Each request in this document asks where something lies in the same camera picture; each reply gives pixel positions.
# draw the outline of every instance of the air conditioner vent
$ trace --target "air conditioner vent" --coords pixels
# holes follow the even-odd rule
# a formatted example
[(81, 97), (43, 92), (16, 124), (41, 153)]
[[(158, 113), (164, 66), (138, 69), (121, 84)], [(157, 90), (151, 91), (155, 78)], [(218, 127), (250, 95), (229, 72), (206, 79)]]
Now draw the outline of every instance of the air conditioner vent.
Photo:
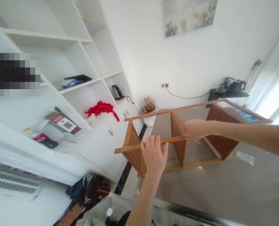
[(34, 194), (40, 187), (40, 183), (28, 178), (13, 174), (0, 173), (0, 188), (11, 191)]

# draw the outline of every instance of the potted plant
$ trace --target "potted plant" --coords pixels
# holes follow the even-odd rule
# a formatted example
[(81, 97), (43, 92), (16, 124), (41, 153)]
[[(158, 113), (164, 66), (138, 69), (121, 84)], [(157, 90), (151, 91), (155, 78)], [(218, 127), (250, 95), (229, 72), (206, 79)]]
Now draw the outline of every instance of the potted plant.
[[(142, 104), (143, 104), (143, 109), (142, 109), (143, 114), (154, 113), (158, 111), (158, 107), (156, 106), (154, 99), (149, 95), (142, 100)], [(146, 117), (143, 118), (143, 122), (146, 124), (147, 127), (153, 127), (155, 119), (156, 116)]]

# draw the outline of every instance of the framed picture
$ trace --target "framed picture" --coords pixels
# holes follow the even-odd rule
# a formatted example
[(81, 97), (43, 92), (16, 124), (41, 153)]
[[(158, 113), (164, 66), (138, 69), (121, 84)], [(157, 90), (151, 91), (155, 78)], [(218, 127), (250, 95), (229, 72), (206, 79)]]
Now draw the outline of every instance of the framed picture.
[(213, 24), (218, 0), (164, 0), (165, 37)]

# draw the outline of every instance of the wall outlet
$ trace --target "wall outlet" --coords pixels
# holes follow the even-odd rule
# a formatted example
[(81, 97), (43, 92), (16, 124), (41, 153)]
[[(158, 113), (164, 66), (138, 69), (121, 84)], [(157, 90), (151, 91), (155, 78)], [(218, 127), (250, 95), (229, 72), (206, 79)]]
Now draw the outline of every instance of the wall outlet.
[(163, 83), (163, 84), (161, 84), (161, 88), (165, 88), (165, 85), (167, 85), (167, 87), (169, 87), (168, 83)]

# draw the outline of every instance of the hand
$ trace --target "hand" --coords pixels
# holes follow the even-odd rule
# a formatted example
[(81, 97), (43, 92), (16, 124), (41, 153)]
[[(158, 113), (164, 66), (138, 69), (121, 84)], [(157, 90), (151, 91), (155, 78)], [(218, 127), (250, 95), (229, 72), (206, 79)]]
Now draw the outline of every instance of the hand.
[(145, 160), (147, 173), (146, 175), (154, 175), (161, 178), (162, 173), (164, 172), (165, 165), (168, 160), (168, 143), (164, 145), (164, 151), (161, 152), (160, 149), (160, 136), (148, 136), (146, 139), (146, 148), (142, 140), (140, 144), (140, 149), (142, 150), (143, 159)]
[(202, 119), (193, 119), (186, 121), (184, 125), (185, 138), (189, 139), (200, 139), (202, 137), (213, 134), (215, 128), (214, 124), (217, 121), (205, 121)]

